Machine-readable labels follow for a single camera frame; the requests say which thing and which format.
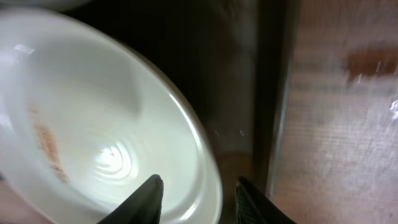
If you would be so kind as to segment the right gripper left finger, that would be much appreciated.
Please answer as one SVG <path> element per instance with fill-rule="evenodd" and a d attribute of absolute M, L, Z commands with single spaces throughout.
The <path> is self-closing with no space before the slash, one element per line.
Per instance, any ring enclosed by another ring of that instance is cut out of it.
<path fill-rule="evenodd" d="M 164 183 L 154 174 L 98 224 L 159 224 L 163 194 Z"/>

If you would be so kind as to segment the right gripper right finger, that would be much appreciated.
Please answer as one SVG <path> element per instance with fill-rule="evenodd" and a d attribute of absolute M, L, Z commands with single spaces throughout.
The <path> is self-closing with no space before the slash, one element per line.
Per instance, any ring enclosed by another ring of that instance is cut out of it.
<path fill-rule="evenodd" d="M 295 224 L 245 177 L 237 181 L 235 202 L 237 224 Z"/>

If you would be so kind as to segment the white plate front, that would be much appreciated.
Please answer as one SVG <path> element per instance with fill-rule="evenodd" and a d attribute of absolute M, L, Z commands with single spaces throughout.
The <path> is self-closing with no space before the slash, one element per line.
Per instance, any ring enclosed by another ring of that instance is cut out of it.
<path fill-rule="evenodd" d="M 1 175 L 54 223 L 98 223 L 150 176 L 161 223 L 217 223 L 200 120 L 153 63 L 56 12 L 1 9 Z"/>

